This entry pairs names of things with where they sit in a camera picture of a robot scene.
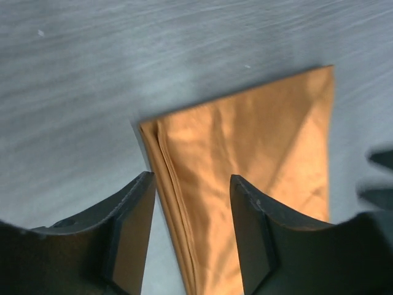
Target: gray surface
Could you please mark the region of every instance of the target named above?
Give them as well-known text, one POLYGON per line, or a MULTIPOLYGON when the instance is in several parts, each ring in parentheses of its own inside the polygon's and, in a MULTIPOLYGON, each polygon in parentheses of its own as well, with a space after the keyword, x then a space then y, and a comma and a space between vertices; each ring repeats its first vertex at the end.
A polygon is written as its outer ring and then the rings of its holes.
MULTIPOLYGON (((146 169, 131 126, 336 65, 333 222, 393 139, 390 0, 0 0, 0 218, 51 225, 146 169)), ((182 294, 156 206, 144 294, 182 294)))

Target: orange cloth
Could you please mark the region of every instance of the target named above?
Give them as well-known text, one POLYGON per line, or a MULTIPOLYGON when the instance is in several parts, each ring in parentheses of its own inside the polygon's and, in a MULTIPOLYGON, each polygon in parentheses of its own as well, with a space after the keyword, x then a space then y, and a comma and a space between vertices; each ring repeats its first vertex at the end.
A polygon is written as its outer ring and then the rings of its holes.
POLYGON ((243 293, 230 176, 328 220, 333 67, 141 124, 188 295, 243 293))

